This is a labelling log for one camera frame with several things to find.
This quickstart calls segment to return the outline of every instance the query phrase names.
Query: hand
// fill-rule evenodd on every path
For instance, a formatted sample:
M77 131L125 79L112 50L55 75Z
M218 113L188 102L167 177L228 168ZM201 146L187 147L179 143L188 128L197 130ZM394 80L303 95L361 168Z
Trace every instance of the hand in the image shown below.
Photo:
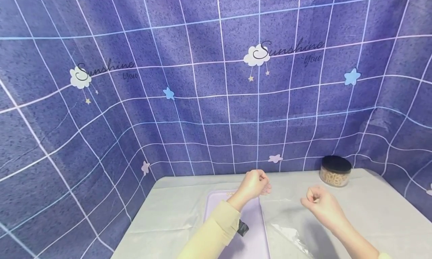
M350 224L335 196L323 186L316 185L308 188L306 198L301 199L301 204L333 234L338 228Z
M254 169L246 173L240 187L227 202L236 210L241 211L247 202L260 195L267 195L271 192L269 178L261 169Z

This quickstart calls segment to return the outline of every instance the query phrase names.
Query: black object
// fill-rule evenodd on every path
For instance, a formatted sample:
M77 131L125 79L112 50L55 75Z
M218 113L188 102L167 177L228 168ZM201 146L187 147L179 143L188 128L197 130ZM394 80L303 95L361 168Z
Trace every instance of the black object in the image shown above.
M242 237L244 237L248 231L249 231L248 225L242 222L242 220L239 220L237 233Z
M349 160L340 156L325 156L321 161L321 166L336 174L349 174L353 167Z

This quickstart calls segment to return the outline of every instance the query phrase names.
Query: table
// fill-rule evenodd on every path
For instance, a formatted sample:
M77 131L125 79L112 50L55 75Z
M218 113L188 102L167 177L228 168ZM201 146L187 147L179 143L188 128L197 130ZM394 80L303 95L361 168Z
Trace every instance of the table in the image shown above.
M272 259L350 258L342 244L300 204L318 171L269 173L273 191L261 196ZM111 259L173 259L203 222L207 194L236 189L244 175L164 177L156 182ZM394 259L432 258L432 223L372 171L352 170L344 188L328 189L355 228Z

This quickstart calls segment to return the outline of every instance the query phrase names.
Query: glass jar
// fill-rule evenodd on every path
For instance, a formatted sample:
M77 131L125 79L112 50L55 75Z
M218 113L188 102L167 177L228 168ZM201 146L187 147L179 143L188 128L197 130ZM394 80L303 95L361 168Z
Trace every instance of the glass jar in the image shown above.
M334 187L348 184L352 165L349 160L339 156L325 156L321 161L319 177L323 182Z

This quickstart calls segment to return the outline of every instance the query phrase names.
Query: light blue star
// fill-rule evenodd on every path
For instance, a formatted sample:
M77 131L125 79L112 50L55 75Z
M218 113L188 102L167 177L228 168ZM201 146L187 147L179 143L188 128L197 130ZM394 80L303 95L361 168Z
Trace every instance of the light blue star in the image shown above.
M357 72L357 68L354 68L351 72L347 72L343 76L345 77L345 85L352 84L355 86L355 84L357 84L357 79L361 76L361 73Z
M164 89L163 93L165 93L167 100L169 99L174 100L174 92L172 92L170 88L167 87L166 89Z

